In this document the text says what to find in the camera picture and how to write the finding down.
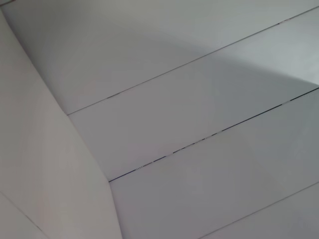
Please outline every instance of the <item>white ceiling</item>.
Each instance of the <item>white ceiling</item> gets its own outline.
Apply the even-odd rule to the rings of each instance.
[[[301,14],[316,6],[17,0],[3,11],[106,177],[133,171],[111,182],[124,239],[198,239],[319,181],[319,93],[306,94],[319,84],[319,8]],[[290,237],[287,205],[306,224],[309,190],[207,239],[266,227],[265,238],[317,239]]]

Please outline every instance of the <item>ceiling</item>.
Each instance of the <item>ceiling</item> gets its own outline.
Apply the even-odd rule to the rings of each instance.
[[[319,181],[317,6],[17,0],[3,11],[111,181],[124,238],[198,239],[277,201],[268,212],[285,217],[282,200]],[[207,239],[254,239],[247,221]]]

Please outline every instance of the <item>white panel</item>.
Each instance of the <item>white panel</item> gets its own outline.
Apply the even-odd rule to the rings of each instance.
[[[317,87],[319,9],[70,115],[108,179]]]
[[[319,185],[203,239],[318,239]]]
[[[25,215],[0,193],[1,239],[48,239]]]
[[[319,0],[19,0],[4,12],[68,114]]]
[[[110,185],[0,12],[0,190],[50,239],[121,239]]]
[[[111,182],[125,239],[197,239],[319,181],[319,90]]]

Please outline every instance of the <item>wall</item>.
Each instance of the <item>wall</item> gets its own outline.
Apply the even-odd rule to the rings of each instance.
[[[121,239],[106,178],[1,12],[0,32],[0,191],[49,239]]]

